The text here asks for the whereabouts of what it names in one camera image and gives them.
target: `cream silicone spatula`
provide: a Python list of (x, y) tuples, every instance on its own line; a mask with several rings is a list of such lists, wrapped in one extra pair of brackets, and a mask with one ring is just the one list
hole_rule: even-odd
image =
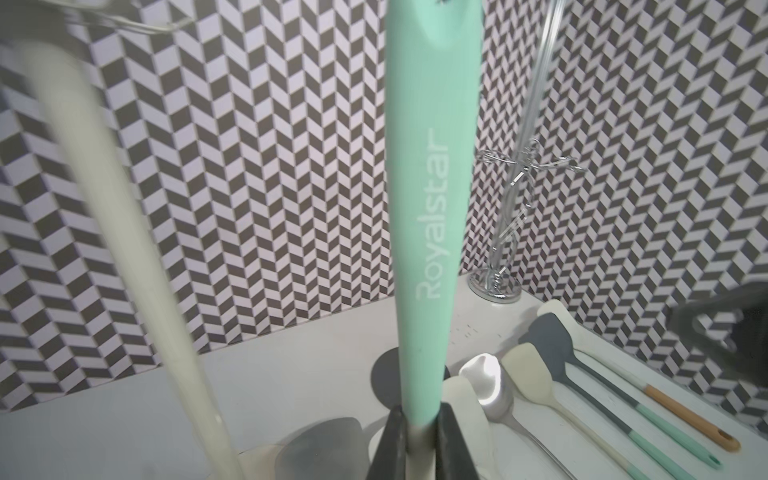
[(562, 415), (563, 418), (581, 430), (592, 442), (600, 447), (634, 480), (648, 480), (648, 477), (640, 469), (632, 465), (621, 453), (617, 452), (616, 449), (557, 401), (552, 391), (552, 377), (544, 360), (541, 359), (538, 351), (536, 351), (536, 347), (530, 343), (516, 346), (504, 355), (502, 366), (504, 366), (512, 381), (515, 382), (520, 393), (528, 401), (548, 406)]
[[(558, 322), (557, 317), (552, 313), (538, 317), (534, 322), (534, 325), (536, 325), (536, 323), (540, 320), (547, 318), (554, 320), (554, 324), (556, 326), (560, 326), (560, 322)], [(555, 382), (562, 383), (569, 389), (578, 393), (589, 403), (591, 403), (598, 411), (605, 415), (605, 417), (608, 418), (611, 423), (613, 423), (619, 430), (624, 432), (624, 434), (626, 434), (632, 440), (632, 442), (643, 449), (643, 451), (646, 452), (656, 463), (664, 467), (664, 469), (667, 470), (667, 472), (669, 472), (670, 475), (675, 477), (677, 480), (696, 480), (690, 473), (683, 470), (672, 458), (669, 458), (667, 454), (662, 452), (653, 443), (647, 441), (645, 437), (632, 429), (632, 427), (625, 423), (624, 420), (616, 416), (611, 411), (611, 409), (600, 403), (595, 397), (590, 395), (576, 382), (571, 380), (565, 371), (564, 355), (561, 351), (558, 350), (558, 348), (555, 346), (555, 342), (553, 341), (554, 332), (548, 331), (546, 328), (536, 330), (533, 330), (532, 328), (533, 326), (531, 326), (525, 335), (520, 337), (520, 341), (531, 343), (534, 347), (536, 347), (539, 356), (542, 360), (544, 360), (544, 364), (547, 366), (547, 370), (549, 370), (549, 373), (552, 375), (552, 379)]]
[(547, 303), (539, 307), (536, 314), (541, 316), (545, 313), (554, 313), (558, 316), (560, 323), (562, 323), (568, 333), (571, 334), (571, 340), (573, 340), (574, 349), (578, 350), (579, 352), (586, 353), (593, 359), (603, 364), (613, 373), (631, 383), (635, 388), (640, 390), (645, 395), (656, 400), (656, 402), (660, 403), (665, 409), (685, 420), (689, 425), (694, 427), (699, 432), (702, 432), (704, 435), (709, 437), (710, 440), (717, 443), (728, 452), (738, 452), (739, 449), (741, 449), (741, 444), (734, 437), (725, 433), (723, 430), (718, 429), (711, 422), (701, 418), (699, 415), (691, 412), (687, 407), (682, 406), (676, 400), (667, 396), (664, 392), (655, 388), (650, 383), (644, 382), (635, 375), (632, 375), (628, 371), (622, 369), (620, 366), (617, 366), (615, 363), (609, 362), (607, 359), (601, 357), (600, 354), (591, 349), (587, 344), (586, 339), (584, 338), (584, 335), (586, 334), (584, 327), (579, 325), (576, 319), (568, 312), (568, 309), (565, 308), (565, 305), (563, 305), (560, 300), (549, 300)]

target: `herringbone tile wall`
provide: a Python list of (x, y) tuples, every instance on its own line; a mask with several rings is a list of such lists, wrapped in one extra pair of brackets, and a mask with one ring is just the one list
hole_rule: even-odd
[[(140, 3), (124, 14), (196, 21), (172, 36), (71, 32), (198, 351), (392, 295), (386, 4)], [(538, 3), (485, 5), (482, 143), (509, 144)], [(159, 359), (12, 48), (0, 48), (0, 407), (19, 409)]]
[(589, 172), (538, 178), (516, 259), (529, 292), (766, 434), (768, 390), (723, 378), (663, 310), (768, 278), (767, 8), (573, 2), (538, 133)]
[[(170, 37), (72, 32), (199, 351), (391, 295), (386, 4), (140, 3), (133, 19), (197, 20)], [(485, 2), (478, 147), (513, 147), (545, 8)], [(589, 173), (538, 178), (515, 265), (528, 291), (564, 298), (607, 339), (768, 431), (766, 393), (720, 378), (660, 315), (768, 272), (764, 10), (569, 6), (539, 133), (548, 154), (579, 154)], [(159, 359), (7, 45), (0, 79), (0, 406), (18, 409)], [(463, 271), (485, 260), (503, 179), (475, 169)]]

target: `orange handle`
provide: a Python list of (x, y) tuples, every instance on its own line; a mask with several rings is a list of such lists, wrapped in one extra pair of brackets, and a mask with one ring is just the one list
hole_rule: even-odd
[(718, 429), (715, 425), (712, 425), (707, 420), (701, 418), (697, 414), (691, 412), (688, 408), (682, 406), (677, 400), (674, 400), (667, 396), (666, 393), (657, 389), (656, 387), (646, 385), (643, 389), (646, 395), (659, 402), (667, 410), (679, 416), (689, 425), (694, 427), (699, 432), (709, 437), (713, 442), (717, 443), (728, 452), (738, 452), (741, 449), (741, 444), (734, 437), (728, 435), (724, 431)]

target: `mint green handle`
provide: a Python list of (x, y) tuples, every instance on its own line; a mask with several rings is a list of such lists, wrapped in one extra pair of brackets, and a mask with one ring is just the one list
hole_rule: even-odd
[(640, 471), (639, 468), (636, 466), (629, 464), (627, 467), (627, 473), (630, 477), (634, 478), (634, 480), (650, 480), (643, 472)]
[(677, 480), (696, 480), (690, 473), (683, 470), (672, 458), (667, 457), (661, 450), (657, 449), (652, 443), (643, 438), (642, 435), (635, 432), (629, 432), (629, 438), (632, 442), (635, 442), (638, 447), (643, 449), (650, 457), (656, 461), (659, 465), (664, 467), (664, 470), (670, 473)]
[(712, 468), (722, 468), (723, 464), (720, 463), (720, 460), (715, 457), (715, 455), (712, 455), (707, 451), (706, 448), (704, 448), (699, 442), (692, 439), (690, 436), (686, 435), (680, 429), (671, 423), (669, 423), (667, 420), (662, 419), (660, 416), (653, 413), (648, 407), (645, 405), (642, 405), (640, 403), (637, 404), (636, 410), (646, 419), (649, 419), (651, 423), (659, 427), (661, 431), (672, 437), (675, 442), (682, 445), (688, 452), (693, 453), (696, 457), (698, 457), (699, 460), (706, 463)]
[(402, 408), (409, 434), (426, 435), (440, 408), (485, 30), (478, 0), (391, 0), (387, 9), (385, 166)]

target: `metal ladle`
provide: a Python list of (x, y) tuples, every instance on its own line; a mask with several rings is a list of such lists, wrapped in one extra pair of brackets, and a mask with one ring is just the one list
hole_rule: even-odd
[(571, 480), (577, 480), (576, 477), (563, 465), (549, 449), (541, 443), (532, 433), (528, 431), (512, 415), (512, 408), (515, 403), (515, 396), (512, 393), (511, 379), (507, 372), (498, 363), (498, 359), (490, 353), (481, 353), (469, 360), (458, 371), (459, 376), (466, 378), (482, 407), (488, 420), (494, 423), (503, 423), (515, 432), (528, 437), (552, 461), (560, 467)]

